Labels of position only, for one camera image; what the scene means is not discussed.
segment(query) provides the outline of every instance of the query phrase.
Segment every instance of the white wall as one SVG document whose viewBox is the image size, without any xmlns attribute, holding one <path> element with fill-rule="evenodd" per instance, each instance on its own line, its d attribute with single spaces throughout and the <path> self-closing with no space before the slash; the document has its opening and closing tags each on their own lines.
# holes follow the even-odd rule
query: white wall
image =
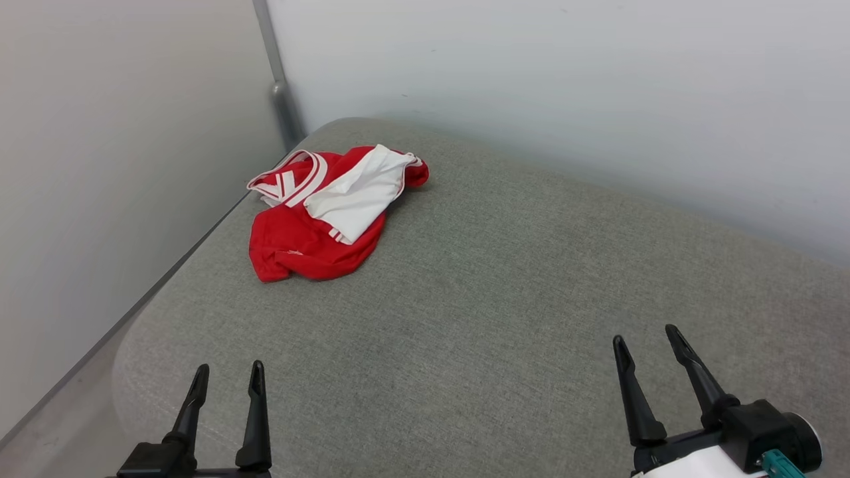
<svg viewBox="0 0 850 478">
<path fill-rule="evenodd" d="M 272 82 L 250 2 L 0 6 L 0 437 L 280 159 Z"/>
<path fill-rule="evenodd" d="M 850 265 L 850 3 L 270 5 L 310 131 L 410 119 Z"/>
</svg>

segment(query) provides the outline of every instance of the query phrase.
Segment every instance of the white sleeve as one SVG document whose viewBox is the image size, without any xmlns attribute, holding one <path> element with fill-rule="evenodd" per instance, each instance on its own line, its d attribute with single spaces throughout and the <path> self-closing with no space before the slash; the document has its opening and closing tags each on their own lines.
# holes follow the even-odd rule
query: white sleeve
<svg viewBox="0 0 850 478">
<path fill-rule="evenodd" d="M 405 168 L 419 158 L 377 145 L 347 173 L 304 200 L 307 213 L 353 244 L 405 187 Z"/>
</svg>

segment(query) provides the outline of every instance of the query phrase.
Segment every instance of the floor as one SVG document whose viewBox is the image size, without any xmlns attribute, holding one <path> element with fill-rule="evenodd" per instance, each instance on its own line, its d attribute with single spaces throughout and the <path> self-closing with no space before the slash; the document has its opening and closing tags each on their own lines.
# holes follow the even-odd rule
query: floor
<svg viewBox="0 0 850 478">
<path fill-rule="evenodd" d="M 132 319 L 0 450 L 0 475 L 14 478 L 112 476 L 136 442 L 112 406 L 111 370 Z"/>
</svg>

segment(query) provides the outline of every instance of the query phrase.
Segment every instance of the gray fabric surface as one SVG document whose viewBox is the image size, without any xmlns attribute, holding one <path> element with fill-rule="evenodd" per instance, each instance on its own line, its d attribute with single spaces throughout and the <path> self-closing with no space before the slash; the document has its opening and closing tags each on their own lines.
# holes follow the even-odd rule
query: gray fabric surface
<svg viewBox="0 0 850 478">
<path fill-rule="evenodd" d="M 846 271 L 403 123 L 340 120 L 300 147 L 378 142 L 431 179 L 353 275 L 260 283 L 250 195 L 156 295 L 114 369 L 134 437 L 170 430 L 208 362 L 197 456 L 232 465 L 261 359 L 275 476 L 628 476 L 616 333 L 668 432 L 699 427 L 672 322 L 727 391 L 816 426 L 817 475 L 850 469 Z"/>
</svg>

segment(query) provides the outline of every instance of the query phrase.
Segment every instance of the red and white shirt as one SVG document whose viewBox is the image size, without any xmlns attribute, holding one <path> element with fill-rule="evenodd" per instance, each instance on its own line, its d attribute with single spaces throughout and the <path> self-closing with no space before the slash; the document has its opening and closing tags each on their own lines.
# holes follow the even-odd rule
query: red and white shirt
<svg viewBox="0 0 850 478">
<path fill-rule="evenodd" d="M 263 282 L 295 271 L 324 280 L 350 274 L 377 245 L 384 210 L 406 186 L 428 180 L 428 166 L 383 145 L 344 155 L 295 151 L 248 189 L 271 209 L 254 220 L 248 253 Z"/>
</svg>

